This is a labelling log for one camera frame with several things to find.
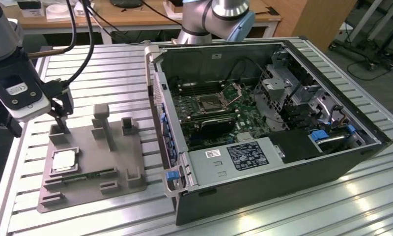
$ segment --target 3d printed holder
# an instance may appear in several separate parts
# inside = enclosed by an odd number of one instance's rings
[[[146,189],[137,122],[107,122],[109,106],[94,105],[90,126],[50,126],[39,213]]]

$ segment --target slotted metal table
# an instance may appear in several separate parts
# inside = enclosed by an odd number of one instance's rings
[[[393,139],[387,110],[307,41],[282,39],[294,44]],[[337,181],[175,226],[173,204],[163,196],[158,174],[162,166],[146,96],[143,48],[95,46],[89,65],[70,86],[75,108],[67,126],[90,125],[93,105],[101,103],[109,104],[109,121],[126,116],[138,121],[147,189],[39,214],[35,206],[47,130],[54,123],[50,116],[41,116],[25,124],[22,138],[13,141],[0,183],[0,235],[393,235],[393,144]],[[78,46],[63,55],[39,59],[41,79],[66,79],[86,52],[87,46]]]

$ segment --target computer chassis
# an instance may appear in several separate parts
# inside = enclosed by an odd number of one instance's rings
[[[391,144],[286,40],[153,45],[146,59],[177,225],[337,180]]]

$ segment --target blue latch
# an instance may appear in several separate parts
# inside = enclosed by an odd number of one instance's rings
[[[350,134],[353,134],[354,131],[355,131],[355,129],[354,129],[354,127],[353,127],[351,124],[347,125],[347,131],[349,131]]]
[[[313,141],[317,141],[317,140],[325,139],[325,138],[329,138],[329,135],[326,134],[326,131],[323,131],[322,129],[311,132]]]
[[[167,181],[178,179],[179,178],[178,171],[167,171],[165,173],[165,178]]]

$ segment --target wooden desk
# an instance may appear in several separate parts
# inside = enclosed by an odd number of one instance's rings
[[[129,30],[171,30],[179,29],[179,25],[157,15],[146,6],[127,9],[113,6],[109,0],[94,0],[94,9],[97,13],[122,31]],[[162,14],[162,0],[146,0],[146,3]],[[3,13],[7,18],[14,18],[19,21],[25,34],[47,34],[47,33],[70,33],[71,25],[69,21],[46,22],[45,17],[23,18],[18,6],[3,7]],[[265,27],[263,37],[271,37],[279,16],[273,16],[269,13],[255,14],[255,27]],[[86,32],[86,23],[83,17],[75,17],[77,31]],[[107,32],[114,31],[103,22],[101,23]],[[93,31],[99,32],[105,44],[111,44],[111,39],[106,33],[93,23]]]
[[[337,34],[355,0],[263,0],[282,16],[274,37],[305,36],[322,51]]]

